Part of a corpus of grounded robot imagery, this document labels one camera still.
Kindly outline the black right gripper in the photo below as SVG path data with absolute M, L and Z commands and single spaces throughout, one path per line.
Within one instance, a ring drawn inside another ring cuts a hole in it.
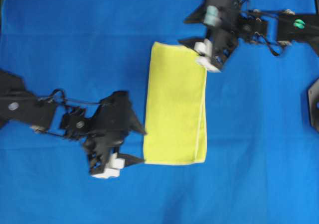
M 246 0 L 204 0 L 188 15 L 183 23 L 202 23 L 207 28 L 206 37 L 179 39 L 179 44 L 195 50 L 196 62 L 208 72 L 218 73 L 238 46 L 241 38 L 247 43 L 257 43 L 266 36 L 268 22 L 260 15 L 243 15 Z

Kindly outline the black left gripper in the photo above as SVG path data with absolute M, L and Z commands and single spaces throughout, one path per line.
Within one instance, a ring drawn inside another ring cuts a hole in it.
M 73 107 L 63 115 L 59 128 L 65 131 L 64 137 L 75 140 L 85 138 L 82 148 L 91 177 L 116 178 L 122 169 L 145 162 L 141 158 L 119 153 L 129 130 L 147 135 L 131 107 L 128 92 L 116 91 L 100 100 L 91 117 L 85 117 L 86 109 L 80 107 Z

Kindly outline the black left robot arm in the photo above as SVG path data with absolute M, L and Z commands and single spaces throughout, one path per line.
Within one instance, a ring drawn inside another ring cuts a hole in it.
M 21 76 L 0 71 L 1 127 L 14 120 L 28 124 L 36 133 L 71 141 L 84 139 L 89 174 L 97 179 L 117 178 L 124 168 L 145 162 L 120 152 L 130 132 L 147 133 L 127 91 L 115 91 L 98 101 L 91 117 L 85 116 L 85 108 L 69 105 L 68 101 L 62 89 L 39 97 L 26 89 Z

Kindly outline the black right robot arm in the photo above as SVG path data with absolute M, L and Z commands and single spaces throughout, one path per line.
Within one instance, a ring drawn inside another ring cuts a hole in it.
M 185 24 L 203 24 L 203 37 L 180 39 L 179 44 L 197 53 L 196 62 L 209 72 L 221 72 L 242 39 L 265 45 L 280 56 L 292 42 L 306 43 L 319 52 L 319 14 L 295 13 L 290 9 L 244 9 L 249 0 L 204 0 L 184 19 Z

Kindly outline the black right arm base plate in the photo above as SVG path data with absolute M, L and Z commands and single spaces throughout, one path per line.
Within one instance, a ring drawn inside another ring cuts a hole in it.
M 316 79 L 308 89 L 308 105 L 311 126 L 319 131 L 319 79 Z

